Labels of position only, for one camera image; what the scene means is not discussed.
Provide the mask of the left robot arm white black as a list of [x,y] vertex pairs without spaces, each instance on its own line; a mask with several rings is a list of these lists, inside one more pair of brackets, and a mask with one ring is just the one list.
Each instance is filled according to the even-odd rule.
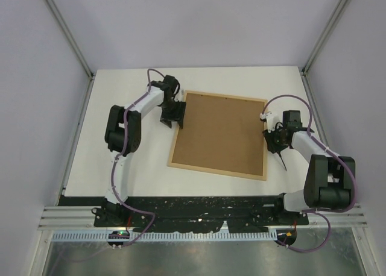
[[186,103],[176,96],[180,92],[180,83],[176,77],[162,75],[161,81],[149,80],[145,93],[133,103],[113,105],[109,111],[104,140],[112,155],[110,184],[95,217],[105,225],[121,227],[128,222],[131,212],[149,216],[153,221],[155,214],[139,210],[126,204],[128,199],[127,180],[124,169],[131,165],[134,153],[138,150],[142,138],[142,120],[154,108],[162,109],[160,122],[171,128],[175,122],[184,127]]

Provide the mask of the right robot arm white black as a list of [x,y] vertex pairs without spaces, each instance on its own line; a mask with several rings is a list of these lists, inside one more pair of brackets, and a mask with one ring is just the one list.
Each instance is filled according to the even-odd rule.
[[343,213],[355,205],[355,161],[340,156],[322,144],[309,127],[301,122],[300,111],[283,112],[283,120],[268,111],[260,114],[267,128],[262,132],[267,149],[281,155],[296,150],[308,162],[302,190],[277,196],[273,218],[280,225],[290,225],[306,212]]

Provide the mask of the red handled screwdriver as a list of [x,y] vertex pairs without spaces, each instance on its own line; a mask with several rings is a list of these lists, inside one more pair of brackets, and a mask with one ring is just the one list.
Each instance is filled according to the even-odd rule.
[[285,162],[284,162],[283,156],[281,155],[281,152],[278,152],[278,156],[279,156],[279,158],[280,158],[280,160],[281,160],[281,162],[282,162],[282,164],[283,164],[284,169],[285,169],[286,171],[288,171],[287,166],[286,166],[286,164],[285,164]]

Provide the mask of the wooden picture frame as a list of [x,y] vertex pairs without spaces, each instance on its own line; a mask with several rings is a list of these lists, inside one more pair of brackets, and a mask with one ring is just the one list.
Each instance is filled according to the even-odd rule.
[[198,91],[187,91],[184,100],[184,124],[176,129],[169,167],[266,181],[260,113],[267,100]]

